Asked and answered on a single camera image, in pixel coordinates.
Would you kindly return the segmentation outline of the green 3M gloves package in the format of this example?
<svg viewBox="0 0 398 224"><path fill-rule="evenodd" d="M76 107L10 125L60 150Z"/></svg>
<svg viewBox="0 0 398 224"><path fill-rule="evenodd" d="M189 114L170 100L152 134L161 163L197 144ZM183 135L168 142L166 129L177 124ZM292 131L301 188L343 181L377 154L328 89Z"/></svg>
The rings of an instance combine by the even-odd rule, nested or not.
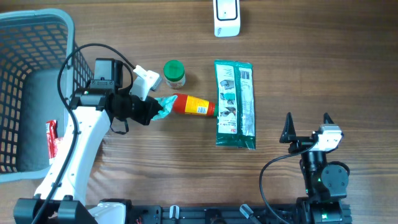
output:
<svg viewBox="0 0 398 224"><path fill-rule="evenodd" d="M250 63L215 60L216 145L255 150L256 115Z"/></svg>

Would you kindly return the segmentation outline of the green lid spice jar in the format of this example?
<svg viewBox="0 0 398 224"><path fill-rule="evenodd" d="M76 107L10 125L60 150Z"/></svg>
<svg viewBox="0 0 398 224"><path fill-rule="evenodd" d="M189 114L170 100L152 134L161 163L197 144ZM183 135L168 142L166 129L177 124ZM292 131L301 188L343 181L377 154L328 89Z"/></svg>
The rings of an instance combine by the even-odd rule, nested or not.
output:
<svg viewBox="0 0 398 224"><path fill-rule="evenodd" d="M164 65L164 77L169 87L179 89L186 82L185 67L178 60L170 60Z"/></svg>

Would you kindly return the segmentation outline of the red sauce bottle green cap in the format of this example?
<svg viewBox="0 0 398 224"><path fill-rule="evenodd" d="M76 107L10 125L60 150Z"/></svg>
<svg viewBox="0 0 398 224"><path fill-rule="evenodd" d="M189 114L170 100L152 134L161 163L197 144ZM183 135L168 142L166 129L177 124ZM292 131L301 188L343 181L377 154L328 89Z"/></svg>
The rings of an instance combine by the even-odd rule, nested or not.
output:
<svg viewBox="0 0 398 224"><path fill-rule="evenodd" d="M217 117L218 115L218 105L216 103L181 93L175 93L174 95L177 97L172 106L174 113L209 117Z"/></svg>

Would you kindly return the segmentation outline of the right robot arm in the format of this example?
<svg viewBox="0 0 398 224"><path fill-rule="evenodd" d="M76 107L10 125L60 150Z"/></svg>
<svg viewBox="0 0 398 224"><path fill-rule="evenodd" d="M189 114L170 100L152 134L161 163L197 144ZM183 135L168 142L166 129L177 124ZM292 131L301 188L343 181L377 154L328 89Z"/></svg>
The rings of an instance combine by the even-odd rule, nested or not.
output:
<svg viewBox="0 0 398 224"><path fill-rule="evenodd" d="M289 143L289 155L300 155L306 197L296 200L297 218L300 223L344 223L346 209L341 199L347 197L349 167L339 161L330 161L326 155L338 148L343 131L328 113L323 124L311 136L297 136L292 114L287 113L279 142Z"/></svg>

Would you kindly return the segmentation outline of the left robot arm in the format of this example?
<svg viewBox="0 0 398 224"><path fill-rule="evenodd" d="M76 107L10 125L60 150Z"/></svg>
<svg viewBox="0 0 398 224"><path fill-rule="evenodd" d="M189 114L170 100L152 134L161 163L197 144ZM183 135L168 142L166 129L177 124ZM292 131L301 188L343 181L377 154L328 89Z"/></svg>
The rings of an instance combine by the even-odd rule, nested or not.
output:
<svg viewBox="0 0 398 224"><path fill-rule="evenodd" d="M86 189L98 148L113 119L128 118L148 125L162 107L148 93L162 79L140 66L129 87L123 88L120 60L98 58L95 74L77 89L69 107L68 128L61 148L33 198L20 198L14 207L16 223L128 223L132 204L126 199L105 199L86 207Z"/></svg>

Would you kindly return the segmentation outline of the mint wet wipes pack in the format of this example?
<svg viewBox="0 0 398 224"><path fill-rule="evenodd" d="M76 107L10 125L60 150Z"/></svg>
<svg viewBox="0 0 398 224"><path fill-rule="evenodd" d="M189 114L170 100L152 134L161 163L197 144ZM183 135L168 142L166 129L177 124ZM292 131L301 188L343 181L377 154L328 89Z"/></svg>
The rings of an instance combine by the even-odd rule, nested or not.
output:
<svg viewBox="0 0 398 224"><path fill-rule="evenodd" d="M177 95L155 98L158 101L159 105L162 107L162 109L158 112L157 115L152 118L152 120L156 121L166 118L172 112L173 105L177 98Z"/></svg>

